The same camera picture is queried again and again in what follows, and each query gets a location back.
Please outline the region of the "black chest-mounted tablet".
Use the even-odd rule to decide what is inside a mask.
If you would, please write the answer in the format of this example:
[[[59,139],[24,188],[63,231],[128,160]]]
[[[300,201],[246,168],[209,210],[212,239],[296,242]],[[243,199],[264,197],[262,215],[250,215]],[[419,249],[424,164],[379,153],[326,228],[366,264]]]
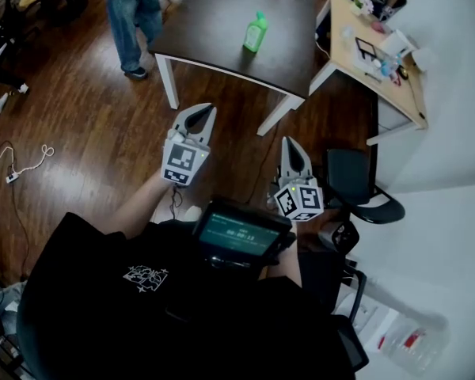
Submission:
[[[223,197],[207,205],[193,236],[212,267],[256,271],[277,264],[296,239],[288,218]]]

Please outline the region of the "light wooden table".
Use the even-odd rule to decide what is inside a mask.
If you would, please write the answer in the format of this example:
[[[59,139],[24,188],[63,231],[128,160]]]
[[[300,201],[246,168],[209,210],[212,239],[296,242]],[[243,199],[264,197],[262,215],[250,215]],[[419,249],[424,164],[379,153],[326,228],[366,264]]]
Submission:
[[[316,73],[310,83],[310,93],[314,93],[329,76],[338,70],[375,92],[407,118],[406,124],[369,138],[368,146],[376,145],[383,139],[399,135],[404,131],[428,128],[420,70],[410,55],[403,60],[408,80],[400,85],[394,84],[389,78],[380,80],[371,74],[365,74],[353,65],[356,37],[377,47],[386,36],[374,31],[369,19],[364,16],[357,17],[351,11],[351,4],[351,0],[327,0],[317,15],[317,23],[321,23],[326,16],[331,17],[330,51],[327,63]],[[347,44],[340,38],[340,29],[345,25],[351,25],[355,32],[353,41]]]

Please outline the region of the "black metal chair frame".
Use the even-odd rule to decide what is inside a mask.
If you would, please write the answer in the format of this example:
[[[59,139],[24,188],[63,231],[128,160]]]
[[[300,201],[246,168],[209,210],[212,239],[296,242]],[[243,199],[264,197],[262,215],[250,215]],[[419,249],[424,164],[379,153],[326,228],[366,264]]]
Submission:
[[[367,283],[367,277],[364,273],[347,264],[344,272],[348,277],[357,279],[357,290],[355,293],[354,302],[351,306],[351,311],[348,317],[336,314],[333,318],[337,333],[342,341],[344,350],[348,356],[353,373],[364,368],[369,363],[369,358],[364,351],[364,348],[354,330],[354,320],[360,307],[363,292]]]

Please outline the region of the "green plastic bottle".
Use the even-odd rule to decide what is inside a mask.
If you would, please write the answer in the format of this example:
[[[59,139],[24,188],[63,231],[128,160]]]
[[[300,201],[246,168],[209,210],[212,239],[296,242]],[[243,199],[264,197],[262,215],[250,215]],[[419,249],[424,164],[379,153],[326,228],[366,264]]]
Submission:
[[[268,21],[263,12],[257,11],[256,19],[251,21],[246,29],[243,47],[257,53],[267,31]]]

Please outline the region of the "dark brown table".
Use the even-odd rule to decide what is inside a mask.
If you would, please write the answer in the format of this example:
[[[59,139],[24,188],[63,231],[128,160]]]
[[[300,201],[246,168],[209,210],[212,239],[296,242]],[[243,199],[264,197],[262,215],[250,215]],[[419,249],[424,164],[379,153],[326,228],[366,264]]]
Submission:
[[[268,21],[260,49],[243,47],[257,11]],[[316,0],[183,0],[151,48],[172,109],[179,99],[173,61],[206,67],[284,95],[258,127],[266,135],[308,99],[314,64]]]

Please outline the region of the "person's left forearm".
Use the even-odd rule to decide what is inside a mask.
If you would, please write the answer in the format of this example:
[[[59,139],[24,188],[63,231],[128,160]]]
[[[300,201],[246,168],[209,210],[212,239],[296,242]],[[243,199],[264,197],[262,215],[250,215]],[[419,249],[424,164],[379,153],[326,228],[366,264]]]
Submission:
[[[127,239],[140,235],[171,187],[171,182],[162,177],[162,171],[156,171],[108,219],[106,232],[120,232]]]

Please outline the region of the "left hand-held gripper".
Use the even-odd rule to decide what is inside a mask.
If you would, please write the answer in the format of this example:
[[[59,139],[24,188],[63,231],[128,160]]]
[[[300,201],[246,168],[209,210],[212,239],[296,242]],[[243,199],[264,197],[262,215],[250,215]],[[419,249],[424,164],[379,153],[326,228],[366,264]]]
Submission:
[[[211,103],[196,104],[177,114],[163,147],[161,177],[164,180],[180,186],[192,183],[211,152],[205,145],[211,138],[216,114],[217,108]]]

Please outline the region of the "black picture frame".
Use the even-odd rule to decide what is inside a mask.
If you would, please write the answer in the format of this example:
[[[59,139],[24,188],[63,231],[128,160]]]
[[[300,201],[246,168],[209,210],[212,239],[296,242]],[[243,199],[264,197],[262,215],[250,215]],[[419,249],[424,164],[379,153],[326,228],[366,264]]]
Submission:
[[[377,59],[375,46],[361,38],[355,38],[355,57],[363,62],[372,62]]]

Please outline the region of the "clear plastic box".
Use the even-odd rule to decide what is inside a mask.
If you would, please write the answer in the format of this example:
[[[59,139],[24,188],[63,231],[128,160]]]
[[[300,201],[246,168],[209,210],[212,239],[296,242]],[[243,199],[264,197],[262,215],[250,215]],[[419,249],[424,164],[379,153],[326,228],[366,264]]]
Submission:
[[[411,375],[422,377],[447,344],[448,335],[444,330],[399,315],[382,335],[378,350]]]

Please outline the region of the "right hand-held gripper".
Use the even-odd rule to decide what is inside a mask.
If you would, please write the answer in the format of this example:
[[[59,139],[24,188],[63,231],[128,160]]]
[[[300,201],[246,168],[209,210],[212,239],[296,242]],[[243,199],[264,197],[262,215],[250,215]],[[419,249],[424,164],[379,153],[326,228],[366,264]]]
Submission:
[[[281,177],[294,178],[274,195],[279,213],[293,222],[308,222],[324,212],[323,193],[312,177],[311,160],[290,136],[282,139]]]

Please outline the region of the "person's right forearm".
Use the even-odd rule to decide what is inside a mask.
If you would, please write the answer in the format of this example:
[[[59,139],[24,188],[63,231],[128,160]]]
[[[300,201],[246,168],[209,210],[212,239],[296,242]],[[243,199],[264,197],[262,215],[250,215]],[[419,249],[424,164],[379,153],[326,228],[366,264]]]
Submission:
[[[275,266],[280,276],[286,276],[299,287],[302,286],[302,277],[298,262],[298,244],[294,239],[292,244],[279,255],[279,264]]]

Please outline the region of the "black office chair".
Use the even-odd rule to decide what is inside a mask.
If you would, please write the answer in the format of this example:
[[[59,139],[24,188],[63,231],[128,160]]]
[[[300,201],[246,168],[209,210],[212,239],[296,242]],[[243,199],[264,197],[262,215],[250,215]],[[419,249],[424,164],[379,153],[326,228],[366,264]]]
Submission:
[[[376,225],[402,220],[405,209],[369,179],[367,155],[360,150],[330,149],[326,154],[325,205],[341,208]]]

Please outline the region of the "person's black shirt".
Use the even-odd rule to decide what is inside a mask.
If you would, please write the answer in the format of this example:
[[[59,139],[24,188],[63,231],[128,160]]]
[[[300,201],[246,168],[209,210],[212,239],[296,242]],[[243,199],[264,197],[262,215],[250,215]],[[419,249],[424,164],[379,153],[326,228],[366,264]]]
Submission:
[[[355,380],[318,301],[286,276],[212,271],[178,224],[132,239],[68,213],[25,286],[37,380]]]

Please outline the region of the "white flowers in pot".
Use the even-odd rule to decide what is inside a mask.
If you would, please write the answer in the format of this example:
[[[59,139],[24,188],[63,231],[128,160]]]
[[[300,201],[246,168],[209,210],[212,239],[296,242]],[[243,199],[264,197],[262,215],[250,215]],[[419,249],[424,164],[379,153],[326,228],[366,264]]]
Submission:
[[[374,4],[371,0],[352,0],[351,11],[357,17],[368,16],[374,12]]]

